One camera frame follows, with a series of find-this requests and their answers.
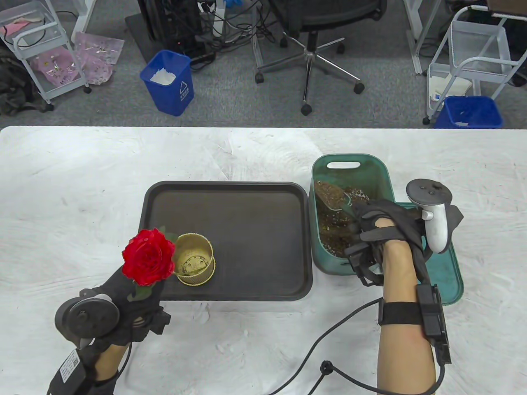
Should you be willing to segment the person's right hand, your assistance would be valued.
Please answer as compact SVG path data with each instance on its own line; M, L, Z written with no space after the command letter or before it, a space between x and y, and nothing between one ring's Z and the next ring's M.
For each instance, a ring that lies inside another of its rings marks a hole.
M351 209L351 245L344 255L364 286L383 286L384 275L375 274L371 267L382 263L383 249L389 241L407 242L417 279L420 283L431 282L426 263L432 252L423 246L424 225L417 219L416 210L388 200L356 202Z

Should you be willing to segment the person's left hand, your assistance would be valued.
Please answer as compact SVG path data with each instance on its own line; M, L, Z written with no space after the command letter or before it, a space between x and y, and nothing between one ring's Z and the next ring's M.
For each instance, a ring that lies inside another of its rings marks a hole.
M150 332L157 335L170 322L161 307L166 280L140 286L120 266L103 284L79 292L81 302L73 317L81 328L81 339L93 340L100 350L110 345L141 342Z

